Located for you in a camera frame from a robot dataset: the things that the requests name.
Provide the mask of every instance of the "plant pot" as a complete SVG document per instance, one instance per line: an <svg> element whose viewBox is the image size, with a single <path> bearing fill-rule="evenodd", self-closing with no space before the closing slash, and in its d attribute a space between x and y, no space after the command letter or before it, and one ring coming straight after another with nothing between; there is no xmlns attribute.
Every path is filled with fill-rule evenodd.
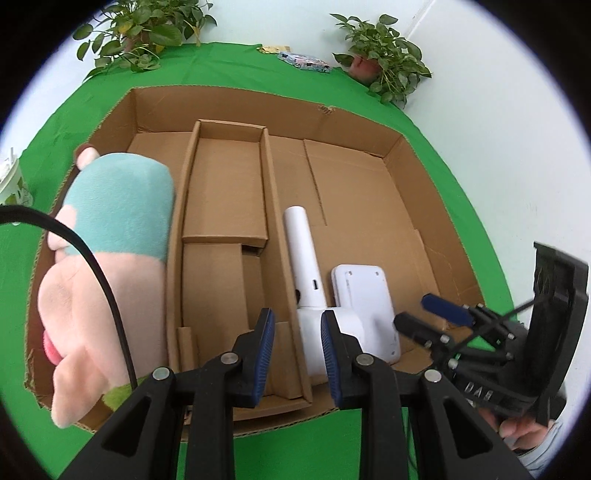
<svg viewBox="0 0 591 480"><path fill-rule="evenodd" d="M349 76L364 85L372 83L382 71L382 67L374 59L366 59L355 55L349 68Z"/></svg>

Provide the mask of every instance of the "stuffed toy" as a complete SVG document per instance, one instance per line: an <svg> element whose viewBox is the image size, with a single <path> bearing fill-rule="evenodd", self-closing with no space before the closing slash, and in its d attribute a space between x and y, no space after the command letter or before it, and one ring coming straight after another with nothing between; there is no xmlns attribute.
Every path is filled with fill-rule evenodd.
<svg viewBox="0 0 591 480"><path fill-rule="evenodd" d="M56 219L90 247L111 285L135 372L165 364L164 281L174 186L168 168L141 155L104 156L89 144L75 154L80 173ZM38 309L47 358L56 366L51 418L65 428L104 396L116 408L129 377L103 291L78 251L51 233L56 262Z"/></svg>

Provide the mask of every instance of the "metal screw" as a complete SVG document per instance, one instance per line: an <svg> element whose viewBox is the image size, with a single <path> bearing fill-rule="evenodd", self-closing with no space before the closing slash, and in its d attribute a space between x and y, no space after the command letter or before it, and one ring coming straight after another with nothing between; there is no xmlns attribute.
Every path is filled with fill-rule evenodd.
<svg viewBox="0 0 591 480"><path fill-rule="evenodd" d="M374 362L374 358L373 356L371 356L368 353L360 353L357 358L355 359L355 361L359 364L359 365L364 365L364 366L368 366L373 364Z"/></svg>
<svg viewBox="0 0 591 480"><path fill-rule="evenodd" d="M158 367L152 372L155 380L166 380L170 376L170 370L166 367Z"/></svg>
<svg viewBox="0 0 591 480"><path fill-rule="evenodd" d="M238 362L238 356L234 352L227 352L222 355L221 360L225 365L232 365Z"/></svg>
<svg viewBox="0 0 591 480"><path fill-rule="evenodd" d="M441 373L437 370L429 369L425 372L425 378L427 381L437 383L441 380Z"/></svg>

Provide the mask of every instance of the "plush tongue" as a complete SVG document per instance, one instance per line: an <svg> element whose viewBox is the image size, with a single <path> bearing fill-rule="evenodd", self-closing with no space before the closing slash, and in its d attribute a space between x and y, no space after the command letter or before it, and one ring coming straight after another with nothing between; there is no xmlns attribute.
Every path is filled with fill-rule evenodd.
<svg viewBox="0 0 591 480"><path fill-rule="evenodd" d="M43 349L45 350L45 355L47 359L54 365L58 365L63 358L58 353L56 347L51 342L49 335L47 334L47 330L43 331Z"/></svg>

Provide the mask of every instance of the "green backdrop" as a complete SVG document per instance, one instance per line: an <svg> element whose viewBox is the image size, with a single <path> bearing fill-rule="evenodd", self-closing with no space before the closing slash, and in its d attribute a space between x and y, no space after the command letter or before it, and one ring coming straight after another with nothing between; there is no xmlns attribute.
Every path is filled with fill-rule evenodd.
<svg viewBox="0 0 591 480"><path fill-rule="evenodd" d="M167 50L162 65L148 73L118 70L93 78L50 117L21 157L37 209L50 210L72 164L72 151L132 87L215 85L319 102L362 115L407 137L443 198L487 305L499 311L512 308L501 266L472 205L433 147L396 107L381 105L340 69L330 74L300 71L273 55L257 52L256 46L186 45ZM57 476L90 434L77 427L55 427L49 412L39 409L22 386L25 311L40 235L39 229L28 225L0 227L0 393L29 447L49 473ZM236 476L238 480L356 479L360 419L358 411L343 411L237 439Z"/></svg>

